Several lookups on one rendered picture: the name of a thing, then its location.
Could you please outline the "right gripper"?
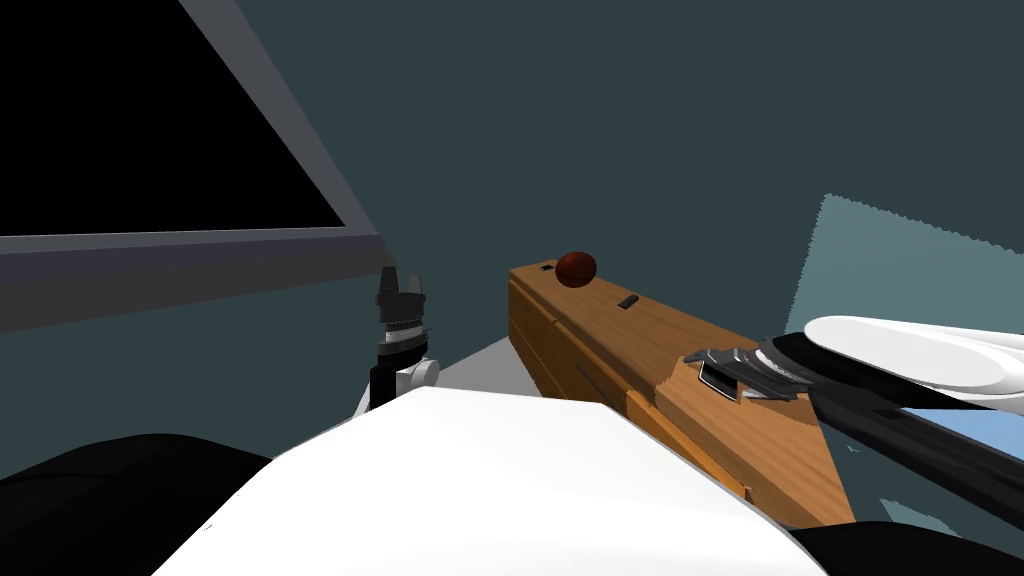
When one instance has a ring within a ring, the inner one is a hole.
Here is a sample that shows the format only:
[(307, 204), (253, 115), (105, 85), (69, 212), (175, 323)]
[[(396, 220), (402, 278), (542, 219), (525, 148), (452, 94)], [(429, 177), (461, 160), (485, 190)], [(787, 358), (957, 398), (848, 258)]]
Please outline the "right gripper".
[(755, 349), (699, 349), (682, 362), (695, 364), (698, 380), (731, 401), (742, 397), (791, 401), (791, 380), (758, 360)]

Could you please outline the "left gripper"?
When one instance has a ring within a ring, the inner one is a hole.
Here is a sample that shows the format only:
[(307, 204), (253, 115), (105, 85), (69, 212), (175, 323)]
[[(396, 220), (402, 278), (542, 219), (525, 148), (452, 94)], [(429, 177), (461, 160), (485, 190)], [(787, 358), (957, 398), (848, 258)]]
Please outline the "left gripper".
[(376, 295), (376, 303), (379, 322), (385, 324), (387, 330), (406, 330), (422, 325), (426, 296), (419, 275), (409, 277), (407, 291), (399, 292), (399, 276), (395, 266), (381, 270), (381, 292)]

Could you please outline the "dark brown ball door knob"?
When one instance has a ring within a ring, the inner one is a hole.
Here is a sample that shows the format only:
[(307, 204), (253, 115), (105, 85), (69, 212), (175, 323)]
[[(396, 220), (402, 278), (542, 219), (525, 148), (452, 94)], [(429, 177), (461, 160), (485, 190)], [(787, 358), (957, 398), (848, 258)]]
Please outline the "dark brown ball door knob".
[(556, 279), (563, 286), (581, 288), (597, 276), (597, 262), (586, 252), (572, 251), (558, 259), (554, 272)]

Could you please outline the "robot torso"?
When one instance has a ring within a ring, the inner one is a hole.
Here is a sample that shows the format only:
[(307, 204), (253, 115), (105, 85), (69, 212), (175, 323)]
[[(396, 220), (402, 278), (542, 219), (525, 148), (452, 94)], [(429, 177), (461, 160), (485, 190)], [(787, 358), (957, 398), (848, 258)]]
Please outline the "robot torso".
[(827, 576), (599, 404), (421, 388), (282, 453), (153, 576)]

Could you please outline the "black window with grey frame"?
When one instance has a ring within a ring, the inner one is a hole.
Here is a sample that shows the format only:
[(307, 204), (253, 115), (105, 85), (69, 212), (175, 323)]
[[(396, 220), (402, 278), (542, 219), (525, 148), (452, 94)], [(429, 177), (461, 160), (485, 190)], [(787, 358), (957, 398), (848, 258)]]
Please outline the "black window with grey frame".
[(0, 0), (0, 334), (392, 261), (236, 0)]

